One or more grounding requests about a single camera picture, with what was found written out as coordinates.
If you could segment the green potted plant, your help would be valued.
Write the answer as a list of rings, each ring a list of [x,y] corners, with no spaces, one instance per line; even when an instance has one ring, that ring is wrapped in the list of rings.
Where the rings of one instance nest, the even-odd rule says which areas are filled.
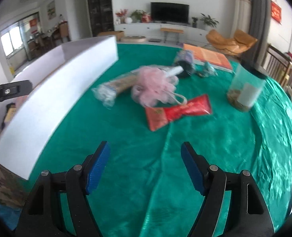
[[[219,22],[215,19],[212,18],[209,14],[201,14],[201,19],[200,21],[203,23],[203,27],[206,31],[210,31],[213,28],[216,28]]]

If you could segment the blue yellow bag roll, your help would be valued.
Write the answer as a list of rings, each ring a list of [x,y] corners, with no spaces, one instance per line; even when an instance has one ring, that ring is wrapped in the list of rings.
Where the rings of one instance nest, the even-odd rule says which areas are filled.
[[[174,63],[166,70],[166,76],[176,76],[178,78],[187,78],[195,73],[195,63],[193,52],[190,50],[180,50],[174,60]]]

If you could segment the yellow tissue pack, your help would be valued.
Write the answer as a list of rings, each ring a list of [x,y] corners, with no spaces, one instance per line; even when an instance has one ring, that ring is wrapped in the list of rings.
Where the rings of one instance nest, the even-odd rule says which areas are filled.
[[[9,122],[12,120],[15,113],[16,113],[16,104],[15,103],[7,104],[6,114],[2,122],[2,129],[4,129],[9,124]]]

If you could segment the blue patterned sachet pouch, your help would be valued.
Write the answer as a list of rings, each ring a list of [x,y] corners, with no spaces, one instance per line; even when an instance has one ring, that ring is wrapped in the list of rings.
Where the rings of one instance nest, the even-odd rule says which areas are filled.
[[[209,63],[205,62],[203,65],[203,69],[198,72],[198,75],[202,78],[209,77],[209,76],[217,76],[216,69]]]

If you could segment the cardboard box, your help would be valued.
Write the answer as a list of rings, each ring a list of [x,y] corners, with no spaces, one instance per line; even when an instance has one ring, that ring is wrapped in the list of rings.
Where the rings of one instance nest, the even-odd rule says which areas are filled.
[[[101,32],[97,36],[115,36],[117,41],[121,41],[121,39],[125,36],[125,32],[124,31]]]

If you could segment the dark bookshelf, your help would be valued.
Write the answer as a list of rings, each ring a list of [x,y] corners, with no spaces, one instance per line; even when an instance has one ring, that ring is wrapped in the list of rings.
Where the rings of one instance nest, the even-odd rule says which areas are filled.
[[[87,0],[93,36],[114,31],[112,0]]]

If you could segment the pink mesh bath pouf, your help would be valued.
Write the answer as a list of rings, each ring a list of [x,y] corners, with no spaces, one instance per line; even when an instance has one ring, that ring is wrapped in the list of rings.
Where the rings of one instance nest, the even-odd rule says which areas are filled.
[[[177,94],[178,75],[183,72],[181,66],[142,66],[138,70],[137,80],[131,88],[132,99],[143,107],[155,107],[158,103],[187,104],[187,99]]]

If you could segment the round cat scratcher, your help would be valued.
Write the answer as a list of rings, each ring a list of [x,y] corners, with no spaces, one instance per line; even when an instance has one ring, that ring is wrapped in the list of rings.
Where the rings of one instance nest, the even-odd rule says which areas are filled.
[[[145,36],[124,36],[121,38],[121,42],[126,43],[143,43],[147,40]]]

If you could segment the black television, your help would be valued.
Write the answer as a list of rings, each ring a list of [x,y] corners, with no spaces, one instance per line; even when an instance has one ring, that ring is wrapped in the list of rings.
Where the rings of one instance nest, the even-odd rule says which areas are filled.
[[[189,5],[151,2],[151,18],[158,22],[188,24]]]

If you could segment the cotton swab bag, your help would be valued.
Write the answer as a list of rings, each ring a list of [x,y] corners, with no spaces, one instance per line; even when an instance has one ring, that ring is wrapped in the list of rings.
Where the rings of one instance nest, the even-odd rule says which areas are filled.
[[[138,72],[129,72],[117,78],[99,84],[91,89],[95,98],[102,102],[103,106],[110,108],[114,105],[117,96],[134,86],[137,82]]]

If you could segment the small dark potted plant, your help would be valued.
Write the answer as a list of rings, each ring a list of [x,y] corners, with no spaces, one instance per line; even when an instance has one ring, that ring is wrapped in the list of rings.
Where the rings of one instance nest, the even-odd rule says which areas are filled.
[[[198,23],[198,18],[192,17],[192,27],[193,28],[197,28],[197,23]]]

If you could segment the red foil packet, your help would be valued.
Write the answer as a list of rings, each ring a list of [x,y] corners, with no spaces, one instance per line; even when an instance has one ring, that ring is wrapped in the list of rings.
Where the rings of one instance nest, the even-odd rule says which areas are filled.
[[[185,105],[175,105],[165,108],[146,107],[145,113],[149,129],[154,132],[184,116],[211,115],[212,107],[209,96],[204,94],[189,100]]]

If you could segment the leafy plant red pot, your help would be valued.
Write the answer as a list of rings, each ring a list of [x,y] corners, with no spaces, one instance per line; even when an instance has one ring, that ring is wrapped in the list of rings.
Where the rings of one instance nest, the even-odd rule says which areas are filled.
[[[151,22],[151,15],[143,10],[135,10],[131,17],[133,22],[136,23],[150,23]]]

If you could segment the orange rocking chair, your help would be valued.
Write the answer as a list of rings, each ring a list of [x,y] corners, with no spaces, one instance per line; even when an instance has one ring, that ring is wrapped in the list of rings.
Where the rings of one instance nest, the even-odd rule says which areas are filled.
[[[231,56],[240,55],[248,51],[258,41],[240,29],[235,31],[232,38],[225,38],[213,29],[207,33],[206,40],[221,53]]]

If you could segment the red flower vase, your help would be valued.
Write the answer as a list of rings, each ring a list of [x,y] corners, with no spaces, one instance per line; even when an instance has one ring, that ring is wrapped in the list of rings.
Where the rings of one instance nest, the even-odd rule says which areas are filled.
[[[128,13],[128,9],[120,9],[118,12],[115,13],[119,24],[125,23],[125,18]]]

